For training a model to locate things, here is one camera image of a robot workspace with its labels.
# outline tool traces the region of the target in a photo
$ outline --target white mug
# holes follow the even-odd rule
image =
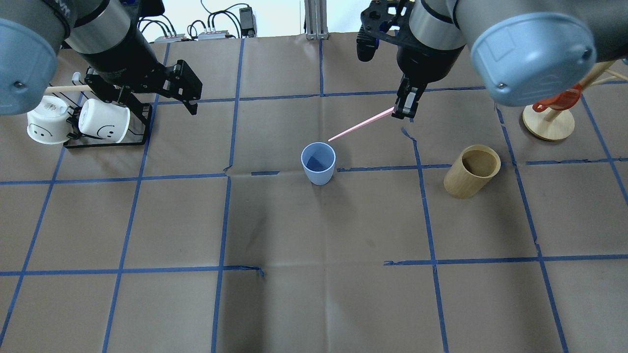
[[[26,132],[31,139],[43,144],[57,144],[68,141],[72,125],[66,121],[68,105],[61,98],[44,95],[39,105],[26,113]]]
[[[78,130],[89,136],[119,143],[126,136],[131,122],[129,108],[88,99],[78,116]]]

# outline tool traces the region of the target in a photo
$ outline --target pink stick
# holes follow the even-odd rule
[[[359,128],[361,128],[362,126],[368,125],[368,124],[370,124],[370,123],[374,122],[375,120],[381,119],[381,118],[383,118],[384,116],[387,116],[388,114],[392,113],[392,112],[393,112],[393,110],[394,110],[394,107],[392,107],[392,108],[390,108],[390,109],[387,109],[387,110],[385,110],[385,111],[383,111],[383,112],[379,113],[378,115],[376,115],[376,116],[374,116],[374,117],[372,117],[372,118],[368,118],[368,119],[366,119],[365,121],[362,121],[361,123],[359,123],[358,125],[356,125],[356,126],[354,126],[354,127],[352,127],[352,128],[349,128],[349,129],[347,129],[347,130],[345,130],[345,131],[342,131],[340,134],[337,134],[336,136],[334,136],[334,137],[332,137],[332,138],[328,139],[328,140],[327,140],[327,142],[332,142],[333,140],[335,140],[335,139],[337,139],[337,138],[339,138],[339,137],[345,136],[346,134],[350,133],[351,131],[358,130],[358,129],[359,129]]]

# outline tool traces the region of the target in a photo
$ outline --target white wall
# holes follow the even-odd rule
[[[238,2],[203,0],[205,7],[212,12],[225,9]],[[303,33],[305,20],[303,0],[247,0],[243,2],[251,5],[255,12],[258,36],[291,36]],[[187,26],[195,19],[207,22],[208,14],[200,5],[200,0],[163,0],[163,3],[166,8],[165,15],[170,18],[177,33],[185,33]],[[357,32],[360,28],[360,12],[368,5],[369,0],[328,0],[329,32]],[[239,15],[237,8],[231,11]],[[155,19],[167,22],[162,17]],[[218,30],[229,30],[229,33],[236,35],[234,25],[227,16],[218,15],[215,24]],[[197,24],[197,28],[201,30],[202,26]],[[162,35],[157,24],[151,24],[144,31],[144,36],[148,41],[153,41]]]

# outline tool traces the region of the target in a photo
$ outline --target blue cup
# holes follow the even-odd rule
[[[325,185],[332,178],[336,152],[327,143],[310,143],[301,152],[301,164],[313,184]]]

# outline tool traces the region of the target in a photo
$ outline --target metal post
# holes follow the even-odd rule
[[[327,0],[305,0],[305,38],[327,39]]]

